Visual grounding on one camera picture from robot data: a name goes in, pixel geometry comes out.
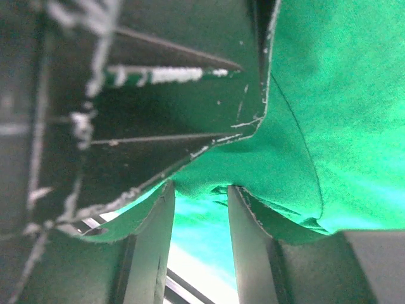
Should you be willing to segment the green t shirt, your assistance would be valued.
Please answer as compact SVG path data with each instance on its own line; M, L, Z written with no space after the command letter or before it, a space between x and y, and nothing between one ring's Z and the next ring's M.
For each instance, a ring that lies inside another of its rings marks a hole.
M2 303L19 303L52 231L99 234L168 181L175 203L185 201L181 231L194 247L192 211L228 214L230 186L324 236L404 232L404 2L278 2L257 132L211 148L118 210L1 237ZM212 298L167 261L165 301Z

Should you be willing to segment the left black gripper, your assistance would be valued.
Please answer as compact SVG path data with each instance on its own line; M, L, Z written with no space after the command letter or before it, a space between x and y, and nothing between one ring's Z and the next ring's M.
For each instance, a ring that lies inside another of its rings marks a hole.
M278 1L2 1L1 237L115 211L252 137Z

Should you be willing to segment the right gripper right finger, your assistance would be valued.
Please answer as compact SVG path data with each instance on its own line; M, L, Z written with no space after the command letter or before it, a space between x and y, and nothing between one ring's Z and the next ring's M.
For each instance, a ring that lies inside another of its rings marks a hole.
M241 303L403 303L404 232L324 236L227 189Z

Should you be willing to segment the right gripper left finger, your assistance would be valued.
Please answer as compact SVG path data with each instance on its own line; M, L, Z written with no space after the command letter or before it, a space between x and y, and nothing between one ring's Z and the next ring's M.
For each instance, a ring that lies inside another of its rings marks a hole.
M19 303L162 303L174 207L168 181L99 234L52 231Z

